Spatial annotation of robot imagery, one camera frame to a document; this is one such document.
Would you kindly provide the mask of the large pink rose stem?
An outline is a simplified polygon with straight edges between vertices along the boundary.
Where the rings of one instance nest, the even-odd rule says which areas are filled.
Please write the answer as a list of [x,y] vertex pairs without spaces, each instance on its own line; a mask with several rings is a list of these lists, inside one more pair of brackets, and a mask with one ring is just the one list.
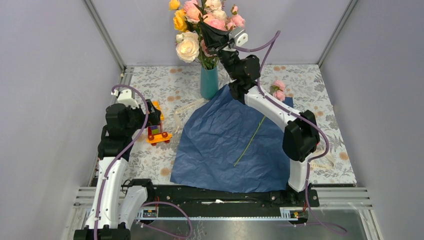
[[223,21],[221,21],[221,20],[218,20],[218,19],[215,19],[215,20],[212,20],[211,22],[209,22],[208,23],[210,26],[212,26],[212,27],[214,27],[214,28],[217,28],[217,29],[219,29],[219,30],[223,30],[223,31],[226,31],[226,28],[225,28],[225,22],[223,22]]

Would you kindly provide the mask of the blue wrapping paper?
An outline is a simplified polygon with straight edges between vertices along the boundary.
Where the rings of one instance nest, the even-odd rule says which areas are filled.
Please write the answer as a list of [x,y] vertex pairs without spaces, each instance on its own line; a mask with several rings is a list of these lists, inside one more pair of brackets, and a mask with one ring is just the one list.
[[283,131],[259,111],[233,99],[227,85],[182,129],[170,181],[208,190],[285,190],[290,160]]

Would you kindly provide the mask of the pink flowers bunch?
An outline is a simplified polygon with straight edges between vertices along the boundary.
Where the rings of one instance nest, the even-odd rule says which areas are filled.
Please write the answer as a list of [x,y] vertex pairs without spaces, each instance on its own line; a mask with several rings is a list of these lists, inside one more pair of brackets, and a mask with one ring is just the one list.
[[276,89],[277,96],[282,97],[282,99],[265,92],[258,82],[246,90],[236,85],[235,82],[230,83],[229,86],[234,99],[263,115],[262,120],[258,124],[259,126],[262,125],[266,118],[270,119],[281,130],[284,130],[288,125],[291,119],[290,110],[292,108],[282,102],[285,99],[285,94],[278,85],[275,85],[274,88]]

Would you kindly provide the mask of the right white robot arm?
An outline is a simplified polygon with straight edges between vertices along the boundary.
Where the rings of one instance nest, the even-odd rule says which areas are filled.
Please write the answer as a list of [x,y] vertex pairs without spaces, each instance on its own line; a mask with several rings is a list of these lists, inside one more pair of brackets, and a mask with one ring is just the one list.
[[232,97],[259,111],[283,131],[282,149],[290,160],[286,198],[293,206],[301,205],[307,199],[312,154],[320,143],[314,113],[289,107],[260,86],[263,65],[254,50],[242,47],[248,41],[243,28],[220,30],[204,21],[198,26],[208,53],[219,58],[232,79],[228,85]]

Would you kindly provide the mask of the peach pink flower stem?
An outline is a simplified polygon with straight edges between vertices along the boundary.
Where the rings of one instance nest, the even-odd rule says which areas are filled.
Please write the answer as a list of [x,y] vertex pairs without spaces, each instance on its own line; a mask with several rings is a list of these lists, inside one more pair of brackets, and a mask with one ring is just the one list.
[[183,10],[185,12],[185,19],[190,32],[195,31],[197,24],[201,21],[201,19],[206,24],[217,19],[211,13],[201,13],[196,4],[186,3]]

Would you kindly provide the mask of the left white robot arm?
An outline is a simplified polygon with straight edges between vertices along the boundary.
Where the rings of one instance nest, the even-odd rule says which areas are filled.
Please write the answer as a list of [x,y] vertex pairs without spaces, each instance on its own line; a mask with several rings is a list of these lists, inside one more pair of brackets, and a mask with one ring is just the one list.
[[118,204],[124,172],[138,138],[135,132],[141,134],[161,120],[161,111],[150,99],[144,105],[146,112],[123,103],[106,108],[106,124],[97,147],[99,173],[94,200],[84,227],[74,232],[75,240],[129,240],[139,208],[154,202],[154,190],[136,185],[128,188],[123,203]]

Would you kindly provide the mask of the pink rose flower stem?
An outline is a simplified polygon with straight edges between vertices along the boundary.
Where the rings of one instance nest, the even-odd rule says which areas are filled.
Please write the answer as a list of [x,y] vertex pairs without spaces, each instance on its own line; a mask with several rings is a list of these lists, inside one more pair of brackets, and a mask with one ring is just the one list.
[[226,25],[227,30],[232,30],[236,27],[240,27],[240,28],[244,28],[245,27],[245,19],[239,15],[232,15],[229,19],[228,19],[228,23]]

